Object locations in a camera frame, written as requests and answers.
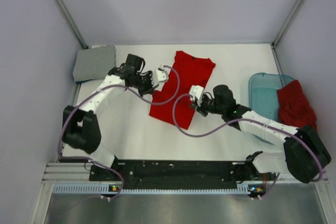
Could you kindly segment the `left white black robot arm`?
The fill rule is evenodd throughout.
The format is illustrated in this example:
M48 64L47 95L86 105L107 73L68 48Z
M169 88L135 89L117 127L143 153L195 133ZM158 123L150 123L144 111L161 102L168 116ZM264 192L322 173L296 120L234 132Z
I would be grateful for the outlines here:
M152 94L161 82L167 80L163 66L143 73L144 66L143 58L129 54L125 63L109 70L91 95L76 106L67 106L63 112L60 141L84 151L88 160L102 167L101 174L107 180L116 179L119 168L113 164L116 157L102 143L98 118L124 90L135 88L142 97Z

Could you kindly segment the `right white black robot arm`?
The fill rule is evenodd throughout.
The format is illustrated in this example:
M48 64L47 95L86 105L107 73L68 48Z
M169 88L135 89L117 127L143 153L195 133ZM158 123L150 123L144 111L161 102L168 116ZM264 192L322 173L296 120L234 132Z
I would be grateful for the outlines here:
M272 145L278 152L257 151L250 155L245 174L252 180L264 173L290 174L302 183L322 178L331 156L316 130L309 125L288 126L261 116L249 107L238 104L226 85L218 85L213 95L193 85L189 90L194 108L202 116L220 115L226 125L252 134Z

